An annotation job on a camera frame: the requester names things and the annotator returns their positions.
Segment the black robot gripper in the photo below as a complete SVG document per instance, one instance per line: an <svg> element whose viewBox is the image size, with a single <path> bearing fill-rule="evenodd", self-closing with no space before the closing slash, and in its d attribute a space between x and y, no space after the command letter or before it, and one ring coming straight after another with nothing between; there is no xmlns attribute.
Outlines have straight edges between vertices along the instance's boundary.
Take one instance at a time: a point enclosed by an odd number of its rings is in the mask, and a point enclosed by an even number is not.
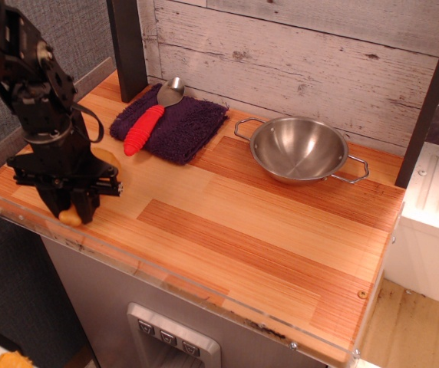
<svg viewBox="0 0 439 368"><path fill-rule="evenodd" d="M26 133L24 139L32 152L8 158L7 165L15 171L17 183L42 185L36 187L37 192L55 218L71 207L69 191L83 224L92 221L100 206L98 194L121 194L116 156L106 149L92 148L81 131L70 128L64 133Z"/></svg>

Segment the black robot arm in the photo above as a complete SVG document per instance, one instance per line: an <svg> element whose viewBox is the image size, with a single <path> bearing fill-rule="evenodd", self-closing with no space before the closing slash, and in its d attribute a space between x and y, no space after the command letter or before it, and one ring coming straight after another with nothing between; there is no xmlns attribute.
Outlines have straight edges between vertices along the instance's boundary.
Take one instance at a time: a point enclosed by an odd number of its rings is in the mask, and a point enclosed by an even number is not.
<svg viewBox="0 0 439 368"><path fill-rule="evenodd" d="M95 113L74 100L72 76L52 47L17 9L0 1L0 98L18 118L31 153L8 158L14 179L33 186L52 215L67 225L92 221L101 196L119 196L119 169L91 149L84 115Z"/></svg>

